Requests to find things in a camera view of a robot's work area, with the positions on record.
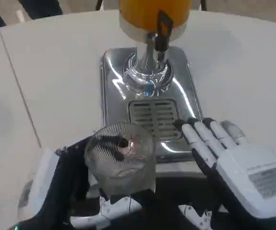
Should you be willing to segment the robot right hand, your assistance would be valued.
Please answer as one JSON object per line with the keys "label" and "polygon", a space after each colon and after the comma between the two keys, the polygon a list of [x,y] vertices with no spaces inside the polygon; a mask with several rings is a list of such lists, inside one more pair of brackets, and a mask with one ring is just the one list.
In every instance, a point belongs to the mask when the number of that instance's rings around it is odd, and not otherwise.
{"label": "robot right hand", "polygon": [[276,154],[249,142],[234,123],[178,119],[192,156],[220,203],[242,230],[276,230]]}

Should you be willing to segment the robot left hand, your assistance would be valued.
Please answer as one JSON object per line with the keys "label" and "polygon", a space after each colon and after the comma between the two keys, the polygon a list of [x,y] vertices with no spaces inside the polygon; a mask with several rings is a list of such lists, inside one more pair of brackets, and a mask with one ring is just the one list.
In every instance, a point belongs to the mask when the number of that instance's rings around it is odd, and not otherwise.
{"label": "robot left hand", "polygon": [[101,230],[109,227],[112,220],[142,208],[135,194],[112,204],[112,212],[107,215],[102,214],[101,203],[95,199],[90,202],[98,205],[95,214],[71,216],[72,200],[81,203],[90,187],[83,158],[89,139],[44,154],[35,178],[29,183],[27,203],[19,203],[19,209],[32,210],[31,217],[19,221],[13,230]]}

